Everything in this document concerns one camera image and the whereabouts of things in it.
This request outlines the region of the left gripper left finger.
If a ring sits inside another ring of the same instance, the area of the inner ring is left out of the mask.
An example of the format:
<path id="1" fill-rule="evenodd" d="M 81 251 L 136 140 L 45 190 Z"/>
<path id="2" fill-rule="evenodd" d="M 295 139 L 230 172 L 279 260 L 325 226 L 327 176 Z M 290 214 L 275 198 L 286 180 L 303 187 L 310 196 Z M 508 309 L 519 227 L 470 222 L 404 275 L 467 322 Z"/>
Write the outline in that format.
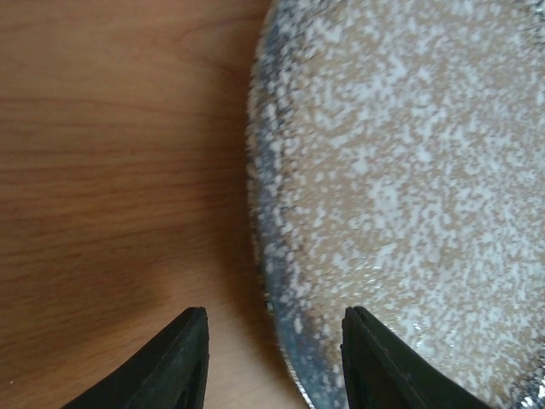
<path id="1" fill-rule="evenodd" d="M 209 369 L 204 308 L 188 308 L 66 408 L 202 408 Z"/>

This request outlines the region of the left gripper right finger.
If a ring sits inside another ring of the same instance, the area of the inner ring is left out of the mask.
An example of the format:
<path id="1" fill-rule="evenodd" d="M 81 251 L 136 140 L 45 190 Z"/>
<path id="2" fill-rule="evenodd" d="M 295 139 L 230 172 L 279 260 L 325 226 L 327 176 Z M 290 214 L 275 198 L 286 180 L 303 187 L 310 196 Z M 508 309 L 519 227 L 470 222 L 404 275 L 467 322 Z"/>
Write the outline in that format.
<path id="1" fill-rule="evenodd" d="M 346 309 L 341 357 L 351 408 L 488 407 L 429 365 L 363 307 Z"/>

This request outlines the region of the large grey rimmed plate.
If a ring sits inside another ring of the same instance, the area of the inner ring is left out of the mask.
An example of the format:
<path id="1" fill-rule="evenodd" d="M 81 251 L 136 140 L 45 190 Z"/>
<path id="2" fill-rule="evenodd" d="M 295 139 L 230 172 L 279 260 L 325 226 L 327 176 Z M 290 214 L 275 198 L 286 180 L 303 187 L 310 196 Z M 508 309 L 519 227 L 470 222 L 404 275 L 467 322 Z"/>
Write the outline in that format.
<path id="1" fill-rule="evenodd" d="M 278 343 L 348 405 L 362 306 L 491 408 L 544 405 L 544 4 L 275 1 L 248 103 Z"/>

